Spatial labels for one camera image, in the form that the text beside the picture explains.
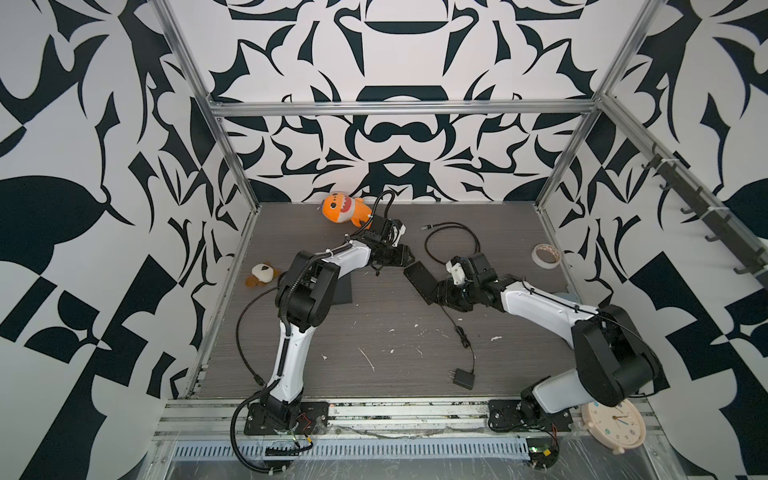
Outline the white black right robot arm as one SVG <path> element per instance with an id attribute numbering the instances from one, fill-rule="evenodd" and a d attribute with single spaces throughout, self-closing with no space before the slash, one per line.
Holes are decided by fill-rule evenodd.
<path id="1" fill-rule="evenodd" d="M 520 415 L 531 422 L 590 402 L 614 407 L 655 381 L 662 365 L 628 313 L 567 301 L 522 277 L 500 276 L 479 253 L 455 257 L 448 277 L 428 289 L 427 299 L 469 312 L 477 305 L 528 320 L 565 340 L 575 367 L 549 376 L 520 395 Z"/>

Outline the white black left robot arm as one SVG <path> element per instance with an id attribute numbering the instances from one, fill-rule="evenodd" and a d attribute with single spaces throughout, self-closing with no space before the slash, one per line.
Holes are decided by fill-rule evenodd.
<path id="1" fill-rule="evenodd" d="M 414 257 L 402 237 L 407 227 L 397 219 L 375 215 L 341 245 L 322 252 L 300 251 L 278 283 L 276 307 L 280 347 L 259 405 L 289 422 L 298 414 L 311 341 L 326 319 L 339 281 L 366 267 L 404 268 Z"/>

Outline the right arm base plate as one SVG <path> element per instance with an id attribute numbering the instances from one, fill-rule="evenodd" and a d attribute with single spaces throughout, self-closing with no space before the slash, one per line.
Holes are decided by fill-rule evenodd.
<path id="1" fill-rule="evenodd" d="M 570 432 L 573 418 L 569 410 L 546 413 L 532 397 L 492 399 L 488 402 L 488 428 L 497 433 L 551 431 Z"/>

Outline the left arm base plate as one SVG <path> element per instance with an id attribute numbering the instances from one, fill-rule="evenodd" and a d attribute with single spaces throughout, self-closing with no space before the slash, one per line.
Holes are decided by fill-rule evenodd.
<path id="1" fill-rule="evenodd" d="M 330 404 L 327 402 L 253 403 L 248 407 L 246 436 L 307 435 L 327 425 Z"/>

